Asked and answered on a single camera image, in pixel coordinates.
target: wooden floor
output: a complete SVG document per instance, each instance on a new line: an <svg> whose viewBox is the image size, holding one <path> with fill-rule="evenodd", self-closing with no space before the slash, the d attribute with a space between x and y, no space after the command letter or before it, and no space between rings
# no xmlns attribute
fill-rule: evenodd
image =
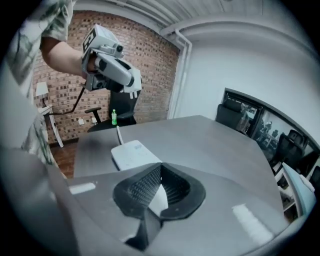
<svg viewBox="0 0 320 256"><path fill-rule="evenodd" d="M51 148L53 157L61 172L68 178L74 177L75 156L77 143L66 144L64 147L55 146Z"/></svg>

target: sleeve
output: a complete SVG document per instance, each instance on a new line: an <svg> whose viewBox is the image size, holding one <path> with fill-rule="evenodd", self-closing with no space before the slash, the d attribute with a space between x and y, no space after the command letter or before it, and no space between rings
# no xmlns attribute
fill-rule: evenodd
<svg viewBox="0 0 320 256"><path fill-rule="evenodd" d="M73 14L73 6L75 0L68 1L59 9L58 15L55 17L50 26L42 33L44 38L54 38L59 41L67 41L68 39L68 26L71 22Z"/></svg>

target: person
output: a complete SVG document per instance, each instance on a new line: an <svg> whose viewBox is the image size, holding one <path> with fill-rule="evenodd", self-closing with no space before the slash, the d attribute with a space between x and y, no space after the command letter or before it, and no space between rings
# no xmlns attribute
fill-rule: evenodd
<svg viewBox="0 0 320 256"><path fill-rule="evenodd" d="M75 0L43 0L24 21L11 41L5 61L17 86L33 104L33 71L38 51L43 60L56 71L72 75L82 72L81 51L67 44ZM95 57L90 58L88 70L94 70ZM45 118L38 114L26 134L21 148L36 155L44 164L58 167L49 147Z"/></svg>

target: black cable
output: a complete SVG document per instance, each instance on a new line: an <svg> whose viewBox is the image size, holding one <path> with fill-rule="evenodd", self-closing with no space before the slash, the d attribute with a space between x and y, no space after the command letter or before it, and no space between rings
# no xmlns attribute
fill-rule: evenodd
<svg viewBox="0 0 320 256"><path fill-rule="evenodd" d="M68 112L47 113L47 114L45 114L44 116L58 116L58 115L65 115L65 114L70 114L70 113L72 113L73 111L75 111L75 109L76 109L76 107L77 107L77 105L78 105L78 102L79 102L82 94L84 93L84 91L85 91L85 88L82 87L82 90L80 91L80 94L79 94L78 98L76 99L76 102L75 102L75 104L73 105L73 108L72 108L70 111L68 111Z"/></svg>

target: gray table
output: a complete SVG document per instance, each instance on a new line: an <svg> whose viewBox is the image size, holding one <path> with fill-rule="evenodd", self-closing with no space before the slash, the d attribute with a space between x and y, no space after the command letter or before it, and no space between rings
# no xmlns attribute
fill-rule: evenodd
<svg viewBox="0 0 320 256"><path fill-rule="evenodd" d="M258 144L220 123L191 116L121 127L124 142L139 140L163 162L230 179L283 214L273 172ZM85 134L77 146L74 177L117 172L111 149L117 130Z"/></svg>

